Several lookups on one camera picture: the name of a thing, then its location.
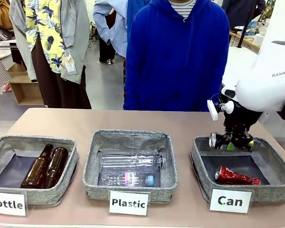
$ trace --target white sign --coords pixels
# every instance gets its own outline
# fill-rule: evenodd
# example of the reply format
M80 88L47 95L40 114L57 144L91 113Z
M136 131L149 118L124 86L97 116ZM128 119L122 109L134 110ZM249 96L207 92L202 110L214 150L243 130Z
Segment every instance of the white sign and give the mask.
M210 210L247 213L251 194L251 191L213 189Z
M26 216L25 196L0 192L0 214Z
M109 212L129 215L146 215L148 198L148 194L111 191Z

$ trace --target glass bottle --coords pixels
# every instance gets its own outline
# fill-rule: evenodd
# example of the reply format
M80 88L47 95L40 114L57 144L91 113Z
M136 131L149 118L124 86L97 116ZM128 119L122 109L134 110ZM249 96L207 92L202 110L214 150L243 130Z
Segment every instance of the glass bottle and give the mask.
M53 151L52 160L48 166L46 173L44 189L50 189L57 184L66 164L67 157L68 151L64 147L57 147Z
M50 162L50 156L53 149L52 144L47 144L40 156L36 158L24 178L22 189L41 189L45 182L46 172Z

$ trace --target price tag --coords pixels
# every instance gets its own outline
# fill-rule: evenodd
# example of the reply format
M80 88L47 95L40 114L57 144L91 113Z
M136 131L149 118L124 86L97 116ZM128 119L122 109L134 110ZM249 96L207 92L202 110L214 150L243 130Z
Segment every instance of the price tag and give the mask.
M62 65L66 68L67 74L69 76L77 74L75 62L69 50L65 50L65 53L62 56Z
M26 196L0 192L0 214L26 216Z
M111 191L109 212L145 216L147 214L148 198L148 194Z
M252 191L213 189L210 210L247 213Z

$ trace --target plastic bottle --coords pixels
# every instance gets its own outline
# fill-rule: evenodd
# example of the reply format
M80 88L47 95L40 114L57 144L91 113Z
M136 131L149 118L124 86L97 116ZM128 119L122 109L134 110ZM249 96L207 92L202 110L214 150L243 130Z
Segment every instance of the plastic bottle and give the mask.
M36 158L24 178L22 189L41 189L46 179L46 172L50 162L50 156L53 149L52 144L47 144L42 153Z
M100 170L102 172L127 172L153 173L162 167L164 159L156 152L141 152L135 155L101 153Z
M135 172L106 173L101 175L101 184L105 186L152 187L154 177Z
M257 29L257 22L253 21L249 30L248 35L249 36L254 36L256 34L256 29Z
M50 189L57 184L66 164L67 157L68 151L64 147L57 147L53 151L52 159L46 173L44 189Z

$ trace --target basket rim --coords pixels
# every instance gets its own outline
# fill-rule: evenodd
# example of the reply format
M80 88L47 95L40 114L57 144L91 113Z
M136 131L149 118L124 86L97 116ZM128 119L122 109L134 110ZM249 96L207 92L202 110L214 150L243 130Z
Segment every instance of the basket rim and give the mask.
M61 174L61 177L64 177L66 172L67 172L67 169L69 168L70 166L70 163L71 163L71 160L74 158L74 155L75 155L75 152L76 152L76 142L72 139L62 139L62 138L56 138L56 137L51 137L51 136L39 136L39 135L4 135L4 136L1 136L0 137L0 141L4 141L5 139L7 138L10 138L10 137L15 137L15 138L33 138L33 139L54 139L54 140L63 140L63 141L70 141L72 142L74 145L73 145L73 149L71 151L71 154L67 160L67 163L65 165L65 168ZM61 182L63 181L63 178L60 178L59 181L57 182L57 184L50 188L50 189L21 189L21 188L2 188L0 187L0 191L4 191L4 192L9 192L9 191L13 191L13 192L19 192L19 191L25 191L25 192L35 192L35 193L38 193L40 191L42 192L52 192L52 191L55 191L56 189L58 189L61 185Z
M202 165L202 168L203 168L203 170L206 170L206 167L205 167L205 165L204 165L204 162L203 162L203 160L202 160L202 158L201 158L201 155L200 155L200 153L198 152L198 151L196 151L196 149L195 148L197 148L197 145L196 145L196 140L197 139L200 139L200 138L209 138L208 136L197 136L197 137L195 137L194 138L194 140L193 140L193 150L191 151L191 153L193 153L193 152L195 152L195 153L197 153L198 154L198 156L197 156L197 159L199 160L199 162L201 163L201 165ZM272 147L272 145L267 141L267 140L265 140L265 139L263 139L263 138L258 138L258 137L255 137L255 139L258 139L258 140L261 140L261 141L264 141L265 143L267 143L270 147L271 147L271 149L272 150L274 150L275 152L276 152L276 154L277 154L277 156L279 157L279 159L281 159L281 161L284 163L284 165L285 165L285 160L281 157L281 155ZM277 187L279 187L279 188L285 188L285 184L269 184L269 185L235 185L235 184L230 184L230 185L226 185L226 184L217 184L217 183L214 183L211 179L210 179L210 177L209 177L209 175L208 175L208 173L207 173L207 170L206 170L206 172L205 172L205 174L206 174L206 178L207 178L207 181L209 181L210 183L211 183L211 185L212 185L212 187L227 187L227 188L241 188L241 189L260 189L260 188L266 188L266 189L269 189L269 188L277 188Z
M87 154L86 160L85 160L85 165L84 165L84 171L82 174L82 182L84 184L84 187L86 190L89 190L90 188L97 188L97 189L121 189L121 190L131 190L131 189L135 189L135 190L174 190L177 186L178 183L178 173L177 173L177 168L176 168L176 162L173 162L173 169L174 169L174 177L175 177L175 182L171 187L167 187L167 188L158 188L158 187L125 187L125 186L102 186L102 185L91 185L89 183L86 182L86 169L87 169L87 165L88 165L88 161L89 161L89 157L91 155L91 146L92 146L92 141L95 137L96 134L100 133L100 132L108 132L108 133L112 133L112 132L123 132L123 133L136 133L138 130L114 130L114 129L98 129L96 131L94 131L92 138L90 140L90 145L89 145L89 152ZM165 133L165 132L153 132L153 131L139 131L140 133L151 133L151 134L163 134L168 138L169 141L169 145L171 147L171 155L172 155L172 159L174 161L175 160L175 154L174 154L174 148L173 148L173 144L172 144L172 140L169 134Z

